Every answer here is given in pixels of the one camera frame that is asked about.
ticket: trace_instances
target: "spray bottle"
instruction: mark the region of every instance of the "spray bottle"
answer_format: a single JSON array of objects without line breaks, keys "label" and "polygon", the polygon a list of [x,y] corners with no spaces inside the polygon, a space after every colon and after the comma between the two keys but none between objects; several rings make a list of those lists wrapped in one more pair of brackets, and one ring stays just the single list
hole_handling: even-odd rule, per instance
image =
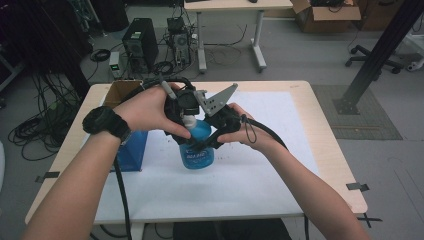
[{"label": "spray bottle", "polygon": [[[185,127],[197,141],[205,140],[211,134],[211,126],[205,121],[198,120],[194,116],[184,116],[183,122]],[[181,159],[183,164],[188,169],[201,169],[213,163],[214,151],[208,147],[202,151],[194,151],[190,149],[190,145],[180,145]]]}]

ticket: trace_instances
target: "black tape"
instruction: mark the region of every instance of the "black tape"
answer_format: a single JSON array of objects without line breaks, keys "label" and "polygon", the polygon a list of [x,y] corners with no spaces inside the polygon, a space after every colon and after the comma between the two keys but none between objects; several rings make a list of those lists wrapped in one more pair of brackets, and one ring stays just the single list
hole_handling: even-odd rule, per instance
[{"label": "black tape", "polygon": [[43,183],[44,182],[44,179],[46,179],[46,178],[58,178],[59,177],[59,175],[60,175],[60,172],[46,172],[45,174],[44,174],[44,176],[37,176],[37,178],[35,179],[35,181],[36,182],[39,182],[39,183]]},{"label": "black tape", "polygon": [[367,184],[360,184],[360,183],[348,183],[346,184],[347,189],[349,190],[361,190],[361,192],[368,191],[370,188]]},{"label": "black tape", "polygon": [[364,217],[363,218],[358,217],[358,220],[359,221],[365,221],[367,223],[367,225],[368,225],[368,228],[372,228],[371,227],[371,222],[382,222],[383,221],[380,218],[369,218],[368,215],[367,215],[367,213],[364,213]]}]

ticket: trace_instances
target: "metal pole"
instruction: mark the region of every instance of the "metal pole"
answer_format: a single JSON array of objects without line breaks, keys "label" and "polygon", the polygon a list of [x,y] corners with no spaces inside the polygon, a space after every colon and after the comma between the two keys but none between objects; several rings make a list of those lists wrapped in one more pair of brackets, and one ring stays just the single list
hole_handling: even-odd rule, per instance
[{"label": "metal pole", "polygon": [[355,79],[343,94],[342,99],[335,99],[334,105],[339,114],[358,114],[356,104],[362,94],[377,77],[384,63],[390,58],[397,46],[412,28],[424,10],[423,0],[405,0],[383,32],[371,54],[362,65]]}]

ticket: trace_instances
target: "tape strip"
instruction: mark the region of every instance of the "tape strip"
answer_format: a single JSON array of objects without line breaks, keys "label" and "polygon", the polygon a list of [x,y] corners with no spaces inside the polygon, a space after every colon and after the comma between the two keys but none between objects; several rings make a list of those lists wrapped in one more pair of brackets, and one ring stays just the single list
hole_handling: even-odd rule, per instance
[{"label": "tape strip", "polygon": [[346,184],[347,189],[349,190],[361,190],[361,192],[368,191],[370,188],[367,184],[360,184],[360,183],[348,183]]},{"label": "tape strip", "polygon": [[60,175],[60,172],[46,172],[44,174],[44,176],[42,176],[42,177],[37,176],[37,178],[35,179],[35,182],[43,183],[44,179],[46,179],[46,178],[58,178],[59,175]]}]

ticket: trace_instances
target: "bottle cap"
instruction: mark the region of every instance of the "bottle cap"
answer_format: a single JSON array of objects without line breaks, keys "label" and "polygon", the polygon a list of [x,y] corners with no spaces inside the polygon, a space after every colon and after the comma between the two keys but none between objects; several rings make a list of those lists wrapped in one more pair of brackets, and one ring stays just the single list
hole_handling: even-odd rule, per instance
[{"label": "bottle cap", "polygon": [[197,119],[193,115],[184,115],[183,123],[187,129],[193,129],[197,125]]}]

